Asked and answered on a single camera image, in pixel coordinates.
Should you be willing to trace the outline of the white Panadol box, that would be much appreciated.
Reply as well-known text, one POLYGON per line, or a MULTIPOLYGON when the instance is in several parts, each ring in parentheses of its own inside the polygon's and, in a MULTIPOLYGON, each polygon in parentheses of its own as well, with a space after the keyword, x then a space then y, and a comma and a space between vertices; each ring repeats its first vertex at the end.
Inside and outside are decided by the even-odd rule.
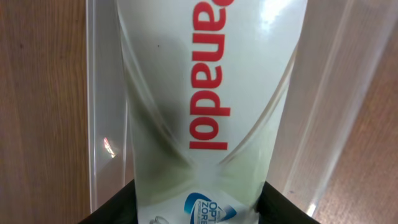
POLYGON ((138 222, 280 222, 263 187, 307 2, 116 5, 138 222))

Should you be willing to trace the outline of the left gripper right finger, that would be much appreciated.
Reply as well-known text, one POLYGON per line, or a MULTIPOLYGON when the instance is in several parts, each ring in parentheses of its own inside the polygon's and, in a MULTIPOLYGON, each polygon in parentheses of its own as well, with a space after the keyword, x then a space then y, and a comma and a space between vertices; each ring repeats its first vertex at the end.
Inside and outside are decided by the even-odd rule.
POLYGON ((320 224, 268 182, 264 183, 255 211, 259 214, 259 224, 320 224))

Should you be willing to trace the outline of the clear plastic container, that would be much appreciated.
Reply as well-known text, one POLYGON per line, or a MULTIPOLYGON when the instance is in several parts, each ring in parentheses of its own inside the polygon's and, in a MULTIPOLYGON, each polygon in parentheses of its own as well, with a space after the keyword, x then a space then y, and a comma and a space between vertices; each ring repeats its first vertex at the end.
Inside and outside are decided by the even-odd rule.
MULTIPOLYGON (((86 2, 91 213, 134 180, 117 2, 86 2)), ((397 2, 306 2, 266 182, 312 217, 392 35, 397 2)))

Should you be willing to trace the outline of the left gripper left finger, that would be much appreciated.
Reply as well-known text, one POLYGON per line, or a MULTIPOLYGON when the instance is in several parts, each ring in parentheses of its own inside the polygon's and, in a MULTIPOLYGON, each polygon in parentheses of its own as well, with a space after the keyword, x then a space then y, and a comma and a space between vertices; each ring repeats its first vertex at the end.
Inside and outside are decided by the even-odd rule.
POLYGON ((79 224, 138 224, 134 180, 79 224))

